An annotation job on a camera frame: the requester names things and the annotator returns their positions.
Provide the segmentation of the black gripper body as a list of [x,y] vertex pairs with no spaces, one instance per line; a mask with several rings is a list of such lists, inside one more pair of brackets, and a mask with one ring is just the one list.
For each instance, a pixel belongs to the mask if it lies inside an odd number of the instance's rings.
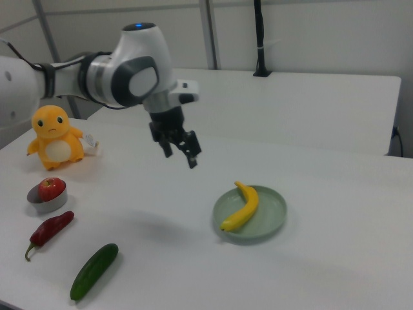
[[174,107],[166,112],[150,113],[149,124],[155,142],[162,139],[181,143],[185,133],[183,129],[184,115],[181,107]]

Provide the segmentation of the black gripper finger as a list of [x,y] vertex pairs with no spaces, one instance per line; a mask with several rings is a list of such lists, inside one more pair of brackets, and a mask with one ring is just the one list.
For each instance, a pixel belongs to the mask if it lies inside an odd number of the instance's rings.
[[166,158],[171,157],[173,155],[172,148],[170,146],[169,140],[164,136],[161,135],[158,139],[158,143],[160,147],[163,149],[164,155]]
[[186,156],[190,169],[197,166],[197,155],[201,153],[201,146],[193,130],[182,132],[178,136],[176,147]]

